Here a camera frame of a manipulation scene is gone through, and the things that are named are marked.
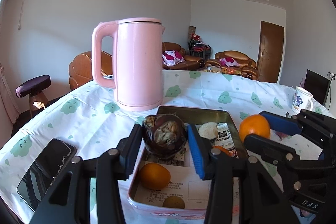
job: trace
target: brown sofa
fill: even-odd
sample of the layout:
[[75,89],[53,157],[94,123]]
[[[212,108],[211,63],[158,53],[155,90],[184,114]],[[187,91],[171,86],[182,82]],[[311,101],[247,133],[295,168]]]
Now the brown sofa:
[[[69,84],[70,89],[74,90],[81,85],[93,80],[92,77],[91,51],[83,52],[75,57],[69,65]],[[107,52],[101,52],[101,74],[103,76],[111,75],[112,55]]]
[[177,70],[196,70],[203,66],[204,59],[196,56],[186,55],[185,49],[179,44],[172,42],[162,43],[162,52],[165,51],[178,51],[184,58],[185,62],[178,63],[175,66],[162,65],[164,69],[177,69]]
[[239,66],[231,67],[234,70],[241,72],[241,76],[245,78],[250,78],[252,80],[258,80],[258,72],[256,70],[257,63],[248,57],[246,54],[237,51],[224,51],[215,54],[215,59],[210,59],[205,62],[205,66],[215,66],[218,68],[228,68],[227,66],[222,66],[220,63],[221,58],[231,57],[237,61]]

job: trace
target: kettle handle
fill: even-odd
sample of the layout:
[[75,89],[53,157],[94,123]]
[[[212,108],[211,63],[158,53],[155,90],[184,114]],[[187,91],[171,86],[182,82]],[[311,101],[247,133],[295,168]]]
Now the kettle handle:
[[[112,71],[113,79],[106,79],[101,75],[101,41],[104,37],[113,38],[113,58]],[[98,85],[106,88],[116,88],[116,64],[117,64],[117,40],[118,40],[118,22],[110,21],[100,23],[92,33],[92,76]]]

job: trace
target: white mug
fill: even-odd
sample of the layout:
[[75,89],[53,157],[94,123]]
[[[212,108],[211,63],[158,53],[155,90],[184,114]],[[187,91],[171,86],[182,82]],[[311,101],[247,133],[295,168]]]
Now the white mug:
[[308,104],[310,104],[309,110],[312,111],[313,110],[312,98],[313,95],[309,91],[297,86],[292,103],[292,110],[296,114],[299,114],[301,109],[307,109]]

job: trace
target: chair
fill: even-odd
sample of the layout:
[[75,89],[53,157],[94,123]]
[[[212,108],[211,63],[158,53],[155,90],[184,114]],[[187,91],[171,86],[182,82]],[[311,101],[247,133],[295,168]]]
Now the chair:
[[224,51],[215,54],[215,59],[210,59],[205,62],[205,67],[215,66],[218,68],[227,68],[227,66],[222,66],[220,63],[221,58],[231,57],[236,60],[239,64],[238,67],[233,67],[235,70],[241,72],[241,76],[245,78],[250,78],[252,80],[258,80],[258,72],[256,70],[256,62],[248,57],[246,54],[238,51]]
[[[101,52],[101,74],[103,76],[111,75],[112,55],[107,52]],[[93,80],[91,51],[83,52],[77,55],[69,64],[69,85],[74,90],[81,85]]]
[[189,51],[195,53],[198,53],[199,57],[202,57],[204,60],[211,59],[211,47],[210,46],[203,46],[203,45],[196,45],[196,43],[199,43],[198,41],[191,39],[188,43],[188,46],[190,45]]
[[29,95],[29,110],[30,117],[33,117],[33,111],[46,108],[49,105],[49,100],[44,95],[43,91],[51,85],[50,75],[42,75],[30,79],[16,88],[16,96],[19,98]]
[[201,68],[204,65],[204,59],[201,57],[187,55],[185,49],[182,48],[179,44],[172,42],[163,42],[162,43],[162,52],[165,51],[177,51],[179,52],[185,62],[178,63],[174,66],[162,65],[164,69],[177,69],[177,70],[196,70]]

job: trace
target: coffee table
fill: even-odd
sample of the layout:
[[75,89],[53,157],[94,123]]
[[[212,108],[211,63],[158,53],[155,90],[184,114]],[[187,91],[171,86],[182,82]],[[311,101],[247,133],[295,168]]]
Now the coffee table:
[[206,67],[203,67],[203,68],[199,68],[197,70],[198,71],[206,71],[206,72],[214,72],[214,73],[222,73],[222,74],[228,74],[228,75],[241,75],[242,74],[240,69],[235,69],[234,67],[218,68],[218,67],[215,67],[215,66],[206,66]]

